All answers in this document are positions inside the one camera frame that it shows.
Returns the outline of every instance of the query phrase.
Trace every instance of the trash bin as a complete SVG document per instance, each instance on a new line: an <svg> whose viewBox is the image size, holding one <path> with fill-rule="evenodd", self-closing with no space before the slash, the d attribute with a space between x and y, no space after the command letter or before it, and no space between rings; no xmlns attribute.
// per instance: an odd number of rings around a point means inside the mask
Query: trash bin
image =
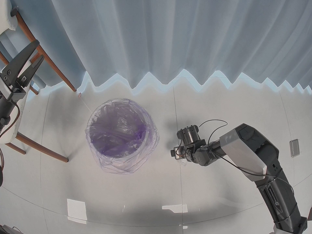
<svg viewBox="0 0 312 234"><path fill-rule="evenodd" d="M152 117L130 99L111 99L99 106L85 133L96 162L114 174L134 173L159 142Z"/></svg>

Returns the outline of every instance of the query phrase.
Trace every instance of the crumpled plastic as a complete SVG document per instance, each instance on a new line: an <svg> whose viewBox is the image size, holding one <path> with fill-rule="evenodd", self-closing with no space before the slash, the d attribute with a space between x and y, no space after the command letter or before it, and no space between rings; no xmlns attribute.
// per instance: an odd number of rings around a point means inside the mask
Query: crumpled plastic
<svg viewBox="0 0 312 234"><path fill-rule="evenodd" d="M152 117L130 99L111 99L99 106L85 133L96 162L113 174L134 173L159 142Z"/></svg>

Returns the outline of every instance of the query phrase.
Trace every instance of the floor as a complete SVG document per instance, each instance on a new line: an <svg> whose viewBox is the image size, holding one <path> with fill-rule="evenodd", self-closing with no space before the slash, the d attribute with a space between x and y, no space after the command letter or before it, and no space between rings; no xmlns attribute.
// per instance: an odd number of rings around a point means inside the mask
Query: floor
<svg viewBox="0 0 312 234"><path fill-rule="evenodd" d="M85 139L92 112L112 98L133 99L150 113L160 142L134 174L104 173ZM22 155L1 146L5 158L0 187L0 224L23 233L254 233L273 231L273 220L255 187L223 160L208 167L176 161L177 129L208 119L229 124L212 140L247 123L280 151L279 161L294 185L302 216L312 207L312 92L270 80L258 84L241 75L234 84L215 75L203 85L191 76L162 85L146 76L134 90L122 79L95 88L85 79L77 92L60 84L29 93L19 131L67 156L60 162L21 142ZM202 138L220 125L204 124ZM299 139L300 155L291 158L289 141ZM83 201L86 224L68 220L67 199ZM174 213L177 206L182 210Z"/></svg>

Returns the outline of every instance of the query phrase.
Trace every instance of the small crumpled litter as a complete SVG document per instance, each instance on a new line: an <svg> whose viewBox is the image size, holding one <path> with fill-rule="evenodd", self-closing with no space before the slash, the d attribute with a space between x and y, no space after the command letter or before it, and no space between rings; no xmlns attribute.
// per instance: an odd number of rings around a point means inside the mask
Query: small crumpled litter
<svg viewBox="0 0 312 234"><path fill-rule="evenodd" d="M111 99L99 106L85 133L96 162L113 174L134 173L159 142L152 117L130 99Z"/></svg>

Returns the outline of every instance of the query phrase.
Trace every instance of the trash bag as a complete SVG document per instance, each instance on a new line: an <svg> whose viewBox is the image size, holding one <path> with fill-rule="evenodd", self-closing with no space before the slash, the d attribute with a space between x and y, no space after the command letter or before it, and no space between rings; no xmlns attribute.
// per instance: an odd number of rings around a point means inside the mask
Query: trash bag
<svg viewBox="0 0 312 234"><path fill-rule="evenodd" d="M96 162L113 174L134 173L159 142L152 117L130 99L111 99L99 106L85 133Z"/></svg>

